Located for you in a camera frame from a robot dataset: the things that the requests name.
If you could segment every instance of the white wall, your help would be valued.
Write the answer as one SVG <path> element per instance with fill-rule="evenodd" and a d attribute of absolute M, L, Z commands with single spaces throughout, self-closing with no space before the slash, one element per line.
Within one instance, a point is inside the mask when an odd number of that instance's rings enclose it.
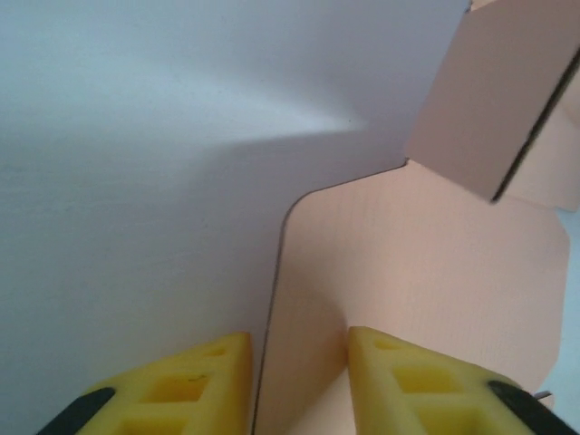
<path fill-rule="evenodd" d="M 402 163 L 466 0 L 0 5 L 2 433 L 232 330 L 304 193 Z"/>

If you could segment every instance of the cardboard flap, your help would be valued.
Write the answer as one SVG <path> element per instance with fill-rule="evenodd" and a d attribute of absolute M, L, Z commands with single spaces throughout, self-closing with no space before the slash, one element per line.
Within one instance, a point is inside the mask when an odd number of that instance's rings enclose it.
<path fill-rule="evenodd" d="M 580 0 L 499 0 L 468 13 L 407 155 L 498 199 L 577 64 Z"/>
<path fill-rule="evenodd" d="M 506 194 L 545 207 L 575 211 L 580 205 L 578 168 L 580 128 L 567 115 L 564 105 L 558 106 L 537 137 Z"/>

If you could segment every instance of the cardboard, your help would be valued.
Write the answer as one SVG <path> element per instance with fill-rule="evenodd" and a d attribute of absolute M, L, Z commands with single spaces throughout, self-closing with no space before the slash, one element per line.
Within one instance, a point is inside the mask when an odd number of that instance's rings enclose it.
<path fill-rule="evenodd" d="M 256 435 L 353 433 L 343 333 L 368 325 L 537 389 L 556 361 L 569 243 L 410 162 L 315 193 L 285 232 Z"/>
<path fill-rule="evenodd" d="M 579 23 L 578 0 L 501 0 L 467 14 L 407 155 L 499 198 L 574 70 Z"/>

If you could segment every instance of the corrugated cardboard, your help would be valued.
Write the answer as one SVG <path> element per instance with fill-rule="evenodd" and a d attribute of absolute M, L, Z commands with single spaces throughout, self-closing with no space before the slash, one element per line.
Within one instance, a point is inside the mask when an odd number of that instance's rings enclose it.
<path fill-rule="evenodd" d="M 537 389 L 554 365 L 569 243 L 554 210 L 497 205 L 411 162 L 290 216 L 256 435 L 353 435 L 343 334 L 368 325 Z"/>
<path fill-rule="evenodd" d="M 467 14 L 407 155 L 485 199 L 498 198 L 579 47 L 578 0 L 501 0 Z"/>
<path fill-rule="evenodd" d="M 579 24 L 576 0 L 499 0 L 468 14 L 411 135 L 421 164 L 295 208 L 257 435 L 354 433 L 343 334 L 355 324 L 540 386 L 559 349 L 568 266 L 553 208 L 580 202 L 580 130 L 554 99 Z"/>

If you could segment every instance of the cardboard box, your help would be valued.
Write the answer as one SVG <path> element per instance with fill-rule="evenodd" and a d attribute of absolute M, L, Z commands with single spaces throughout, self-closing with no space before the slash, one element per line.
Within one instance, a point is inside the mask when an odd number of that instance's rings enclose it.
<path fill-rule="evenodd" d="M 578 61 L 578 23 L 574 0 L 499 0 L 468 14 L 407 166 L 298 204 L 257 434 L 354 433 L 343 335 L 356 324 L 540 387 L 556 362 L 566 289 L 569 241 L 555 208 L 580 203 L 576 100 L 558 105 Z"/>

